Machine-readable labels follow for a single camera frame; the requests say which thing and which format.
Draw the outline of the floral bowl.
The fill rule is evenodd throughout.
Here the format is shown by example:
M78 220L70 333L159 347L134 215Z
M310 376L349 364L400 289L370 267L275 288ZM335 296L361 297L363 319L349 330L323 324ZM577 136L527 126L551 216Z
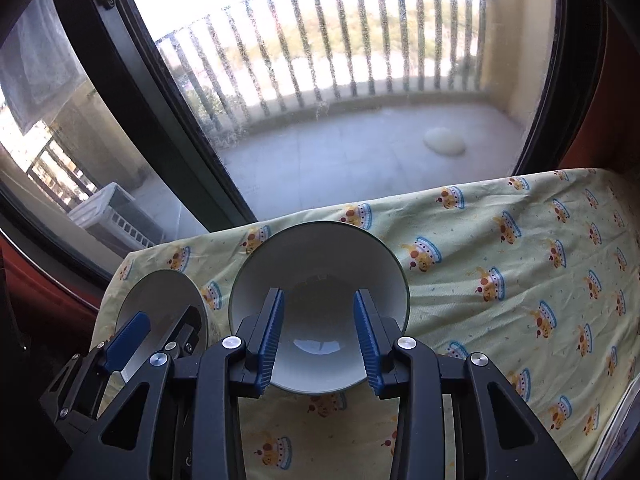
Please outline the floral bowl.
M128 380L151 356L164 345L160 342L175 325L187 307L194 307L201 315L201 327L196 332L193 352L204 351L208 344L207 318L204 300L196 285L186 274L174 270L159 270L138 281L128 292L116 318L116 330L120 330L139 311L144 312L151 325L150 332L120 372L122 380Z
M242 264L229 299L229 320L262 308L270 289L284 295L284 318L271 382L289 392L325 394L366 378L352 302L365 289L382 315L408 324L410 294L397 257L373 234L335 221L291 226Z

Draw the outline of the red-pattern white plate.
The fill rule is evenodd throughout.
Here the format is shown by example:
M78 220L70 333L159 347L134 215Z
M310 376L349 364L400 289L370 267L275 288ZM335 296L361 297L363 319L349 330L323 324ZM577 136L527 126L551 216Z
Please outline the red-pattern white plate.
M585 479L639 479L639 376L628 385L603 430Z

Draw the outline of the red curtain left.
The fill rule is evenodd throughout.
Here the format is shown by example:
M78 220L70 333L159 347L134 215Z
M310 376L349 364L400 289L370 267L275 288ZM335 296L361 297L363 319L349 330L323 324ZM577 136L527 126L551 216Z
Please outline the red curtain left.
M101 297L55 281L6 238L1 255L8 299L20 341L30 353L65 360L89 349Z

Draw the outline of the red curtain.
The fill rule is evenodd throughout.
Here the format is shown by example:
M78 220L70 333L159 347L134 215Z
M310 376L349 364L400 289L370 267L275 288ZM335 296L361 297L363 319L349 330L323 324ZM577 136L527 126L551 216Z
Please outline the red curtain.
M30 353L65 360L89 349L101 297L55 281L6 238L1 255L8 299L20 341Z
M639 51L613 11L597 89L561 169L603 168L639 177Z

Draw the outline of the white plastic crate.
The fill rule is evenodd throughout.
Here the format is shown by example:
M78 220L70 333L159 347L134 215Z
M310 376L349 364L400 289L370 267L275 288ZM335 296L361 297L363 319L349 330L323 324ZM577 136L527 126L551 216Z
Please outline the white plastic crate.
M112 182L67 213L67 218L115 254L162 244L164 230L116 182Z

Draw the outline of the yellow patterned tablecloth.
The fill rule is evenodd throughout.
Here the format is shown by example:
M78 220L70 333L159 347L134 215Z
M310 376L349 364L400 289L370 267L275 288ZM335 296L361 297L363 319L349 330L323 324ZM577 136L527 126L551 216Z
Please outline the yellow patterned tablecloth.
M111 338L145 275L186 274L211 340L228 335L233 280L274 234L338 221L378 237L409 285L408 332L444 356L486 353L579 477L596 478L626 391L639 382L639 185L569 169L329 206L127 256L92 339Z

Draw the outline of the pale object on balcony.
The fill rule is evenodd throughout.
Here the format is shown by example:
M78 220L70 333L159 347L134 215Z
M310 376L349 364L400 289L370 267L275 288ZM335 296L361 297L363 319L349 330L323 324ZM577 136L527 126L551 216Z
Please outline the pale object on balcony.
M423 142L435 154L442 156L457 157L463 155L466 151L466 143L463 136L457 131L446 127L427 130L424 133Z

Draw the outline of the white hanging cloth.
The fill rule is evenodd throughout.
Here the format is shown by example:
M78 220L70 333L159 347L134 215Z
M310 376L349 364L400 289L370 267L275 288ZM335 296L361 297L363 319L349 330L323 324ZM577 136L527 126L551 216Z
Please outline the white hanging cloth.
M1 48L1 91L21 133L55 118L86 80L53 0L32 0Z

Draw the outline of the red curtain right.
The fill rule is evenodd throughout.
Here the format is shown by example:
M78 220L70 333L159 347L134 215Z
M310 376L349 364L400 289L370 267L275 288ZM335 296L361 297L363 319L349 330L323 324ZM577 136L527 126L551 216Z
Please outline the red curtain right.
M561 169L603 168L639 177L639 51L613 11L597 89Z

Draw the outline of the balcony railing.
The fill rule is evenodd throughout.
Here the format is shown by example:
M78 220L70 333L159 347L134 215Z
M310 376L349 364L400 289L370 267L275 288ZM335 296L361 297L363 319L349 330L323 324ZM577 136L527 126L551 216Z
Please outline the balcony railing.
M152 38L137 0L96 0L205 185L245 218L503 174L482 71L490 0L243 0ZM463 136L457 157L423 142Z

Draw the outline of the black window frame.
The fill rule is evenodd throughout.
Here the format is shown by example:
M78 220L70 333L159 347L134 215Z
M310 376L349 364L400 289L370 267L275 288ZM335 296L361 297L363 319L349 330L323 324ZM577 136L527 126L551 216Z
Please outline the black window frame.
M243 0L137 0L152 38ZM1 47L32 0L1 0ZM163 243L272 218L245 218L210 190L186 150L189 135L130 39L96 0L53 0L87 80L55 118L21 133L1 91L1 225L50 269L104 287L124 260L67 218L112 182L165 232ZM503 174L559 167L578 133L602 68L603 0L490 0L482 81L503 121L488 151ZM329 205L386 196L343 197Z

